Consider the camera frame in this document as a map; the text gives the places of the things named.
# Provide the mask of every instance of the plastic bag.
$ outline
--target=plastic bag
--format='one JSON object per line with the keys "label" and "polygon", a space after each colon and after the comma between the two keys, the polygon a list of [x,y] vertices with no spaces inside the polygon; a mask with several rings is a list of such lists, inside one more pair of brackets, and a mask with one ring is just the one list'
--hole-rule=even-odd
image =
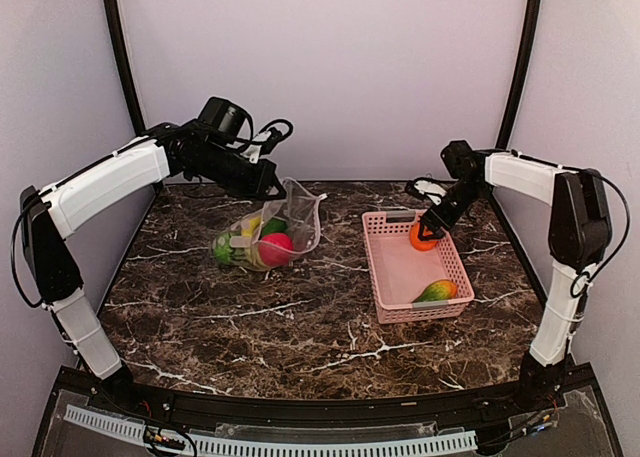
{"label": "plastic bag", "polygon": [[245,215],[213,242],[213,255],[223,265],[266,271],[299,259],[320,242],[318,207],[325,194],[315,196],[293,179],[283,179],[283,200],[265,202]]}

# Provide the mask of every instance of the gray wall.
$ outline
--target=gray wall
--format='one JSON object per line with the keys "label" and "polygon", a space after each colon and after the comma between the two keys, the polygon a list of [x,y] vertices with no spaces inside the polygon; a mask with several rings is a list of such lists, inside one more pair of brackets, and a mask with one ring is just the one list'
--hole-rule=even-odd
{"label": "gray wall", "polygon": [[[60,364],[74,359],[49,315],[28,309],[14,290],[7,244],[18,196],[124,144],[133,131],[101,0],[0,0],[0,9],[0,432],[4,451],[25,456]],[[94,306],[149,198],[143,192],[120,203],[70,239]],[[25,266],[19,270],[35,298]]]}
{"label": "gray wall", "polygon": [[[640,0],[542,0],[531,69],[513,147],[567,165],[591,166],[618,183],[640,216]],[[534,265],[548,283],[549,211],[500,194]],[[614,242],[624,227],[613,192]],[[598,276],[575,342],[591,361],[625,455],[640,455],[640,244],[629,243]]]}
{"label": "gray wall", "polygon": [[149,123],[191,119],[211,93],[258,125],[304,179],[444,176],[451,139],[492,146],[526,0],[121,0]]}

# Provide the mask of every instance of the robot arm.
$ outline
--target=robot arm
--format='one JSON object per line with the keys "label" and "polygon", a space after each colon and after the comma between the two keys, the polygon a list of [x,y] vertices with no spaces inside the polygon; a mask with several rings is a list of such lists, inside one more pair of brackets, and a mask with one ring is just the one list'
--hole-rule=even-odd
{"label": "robot arm", "polygon": [[[64,241],[107,207],[179,173],[188,179],[209,178],[235,197],[284,198],[276,165],[260,154],[287,138],[292,126],[274,121],[255,139],[245,140],[237,135],[246,120],[252,127],[243,109],[211,98],[197,119],[182,126],[161,124],[63,181],[23,191],[23,252],[41,303],[65,342],[98,378],[127,378],[128,370],[84,294],[80,270]],[[275,128],[280,123],[288,125],[286,134]]]}
{"label": "robot arm", "polygon": [[[420,220],[418,235],[427,235],[425,240],[442,238],[443,231],[450,230],[473,201],[493,187],[512,189],[551,206],[551,287],[538,333],[521,366],[520,383],[529,381],[528,397],[535,398],[531,385],[548,387],[561,378],[558,374],[564,369],[568,346],[583,318],[589,277],[611,241],[603,183],[593,170],[566,169],[507,151],[473,151],[465,141],[451,142],[441,157],[457,179],[444,195],[434,195],[438,192],[433,184],[426,192],[430,184],[425,179],[407,185],[410,194],[429,195],[434,201]],[[425,228],[432,235],[425,234]]]}

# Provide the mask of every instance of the pink basket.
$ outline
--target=pink basket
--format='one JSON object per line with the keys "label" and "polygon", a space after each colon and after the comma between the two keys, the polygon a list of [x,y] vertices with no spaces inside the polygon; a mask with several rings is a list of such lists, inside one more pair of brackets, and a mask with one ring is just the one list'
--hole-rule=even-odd
{"label": "pink basket", "polygon": [[[423,211],[367,212],[364,223],[378,321],[381,324],[457,317],[474,299],[473,288],[451,236],[435,249],[420,252],[409,242],[409,231]],[[438,302],[412,303],[436,280],[449,279],[458,296]]]}

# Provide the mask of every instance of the marble surface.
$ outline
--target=marble surface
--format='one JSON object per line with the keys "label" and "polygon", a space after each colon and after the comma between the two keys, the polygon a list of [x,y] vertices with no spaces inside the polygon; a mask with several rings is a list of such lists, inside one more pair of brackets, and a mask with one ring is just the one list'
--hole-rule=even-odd
{"label": "marble surface", "polygon": [[541,309],[486,201],[452,235],[476,293],[458,317],[377,322],[365,211],[420,208],[400,183],[307,183],[326,193],[317,249],[269,273],[220,268],[215,236],[260,204],[215,185],[160,193],[101,312],[136,380],[233,396],[411,396],[516,380]]}

